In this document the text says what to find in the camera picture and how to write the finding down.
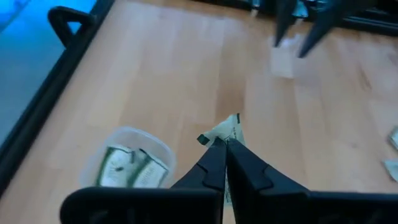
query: plastic container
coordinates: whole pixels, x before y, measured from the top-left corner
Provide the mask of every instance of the plastic container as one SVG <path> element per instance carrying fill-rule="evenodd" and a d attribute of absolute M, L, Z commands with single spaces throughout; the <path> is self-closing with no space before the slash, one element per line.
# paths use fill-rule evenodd
<path fill-rule="evenodd" d="M 121 127 L 115 130 L 115 132 L 105 140 L 105 143 L 97 150 L 95 155 L 90 158 L 80 176 L 80 184 L 82 187 L 91 187 L 95 185 L 95 180 L 100 171 L 106 148 L 107 146 L 115 144 L 132 149 L 141 148 L 161 160 L 169 168 L 169 173 L 161 183 L 160 188 L 170 187 L 176 164 L 174 152 L 155 136 L 130 127 Z"/>

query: black handle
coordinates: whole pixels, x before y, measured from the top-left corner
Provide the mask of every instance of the black handle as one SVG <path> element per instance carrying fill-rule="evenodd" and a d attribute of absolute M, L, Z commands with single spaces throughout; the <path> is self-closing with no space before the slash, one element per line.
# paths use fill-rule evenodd
<path fill-rule="evenodd" d="M 68 22 L 79 22 L 82 26 L 92 26 L 95 23 L 95 16 L 63 6 L 52 8 L 47 17 L 52 29 L 65 47 L 73 37 Z"/>

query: wooden floor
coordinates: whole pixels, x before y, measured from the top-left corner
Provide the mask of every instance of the wooden floor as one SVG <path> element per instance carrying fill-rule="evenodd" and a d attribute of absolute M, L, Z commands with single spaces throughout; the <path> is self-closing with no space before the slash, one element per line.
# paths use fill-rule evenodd
<path fill-rule="evenodd" d="M 2 224 L 57 223 L 88 158 L 118 126 L 159 137 L 175 179 L 196 137 L 242 113 L 248 148 L 310 189 L 398 192 L 398 42 L 335 29 L 295 57 L 308 24 L 274 49 L 274 23 L 191 1 L 116 1 L 0 203 Z M 233 223 L 231 209 L 225 223 Z"/>

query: banknote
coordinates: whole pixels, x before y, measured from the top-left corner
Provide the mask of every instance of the banknote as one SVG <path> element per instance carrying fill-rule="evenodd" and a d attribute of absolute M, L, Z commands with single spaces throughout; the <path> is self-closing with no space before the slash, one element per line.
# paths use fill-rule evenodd
<path fill-rule="evenodd" d="M 388 141 L 391 146 L 398 150 L 398 126 L 391 131 Z"/>
<path fill-rule="evenodd" d="M 384 161 L 384 166 L 386 167 L 390 176 L 398 182 L 398 159 L 389 159 Z"/>
<path fill-rule="evenodd" d="M 199 135 L 197 140 L 200 144 L 209 148 L 214 143 L 216 138 L 220 138 L 225 142 L 227 142 L 230 138 L 234 138 L 245 145 L 239 113 L 230 115 L 225 121 L 215 126 L 212 130 Z M 224 205 L 232 205 L 227 175 L 225 175 Z"/>
<path fill-rule="evenodd" d="M 96 180 L 97 186 L 156 188 L 168 173 L 165 164 L 143 149 L 108 146 Z"/>

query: black plastic frame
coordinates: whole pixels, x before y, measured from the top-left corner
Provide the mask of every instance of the black plastic frame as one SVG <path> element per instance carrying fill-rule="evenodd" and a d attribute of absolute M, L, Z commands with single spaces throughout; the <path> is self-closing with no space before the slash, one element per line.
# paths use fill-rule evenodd
<path fill-rule="evenodd" d="M 242 9 L 245 11 L 250 11 L 252 9 L 257 9 L 254 2 L 258 0 L 193 0 L 198 2 L 205 2 L 209 4 L 215 4 L 219 6 L 233 7 L 236 9 Z M 259 14 L 266 16 L 275 16 L 276 14 L 276 2 L 278 0 L 263 0 L 260 1 L 261 5 L 258 8 Z M 315 17 L 309 16 L 306 21 L 313 22 Z M 393 37 L 398 36 L 398 15 L 391 16 L 381 11 L 374 9 L 369 9 L 361 12 L 355 16 L 349 16 L 344 18 L 341 23 L 337 25 L 338 27 L 354 29 L 360 31 L 366 31 L 375 34 L 389 35 Z"/>
<path fill-rule="evenodd" d="M 31 145 L 39 135 L 113 3 L 114 0 L 97 0 L 90 11 L 90 16 L 95 19 L 89 19 L 90 22 L 79 20 L 82 23 L 76 34 L 73 37 L 69 35 L 62 41 L 67 48 L 0 146 L 0 196 L 6 190 Z"/>

